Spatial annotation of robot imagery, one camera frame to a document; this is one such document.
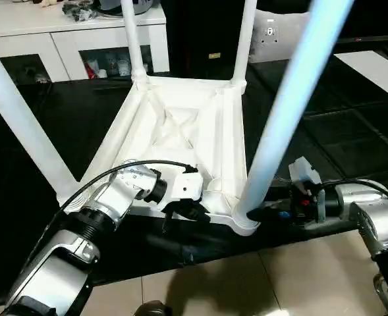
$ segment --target white table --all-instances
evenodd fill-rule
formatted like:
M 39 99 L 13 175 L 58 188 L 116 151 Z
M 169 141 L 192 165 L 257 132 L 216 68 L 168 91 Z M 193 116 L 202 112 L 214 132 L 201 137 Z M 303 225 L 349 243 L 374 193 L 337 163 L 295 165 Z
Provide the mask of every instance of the white table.
M 154 72 L 169 71 L 166 17 L 160 4 L 137 16 L 140 45 L 149 45 Z M 0 0 L 0 57 L 38 54 L 53 82 L 88 79 L 79 51 L 127 47 L 122 18 L 75 22 L 62 3 L 47 8 Z

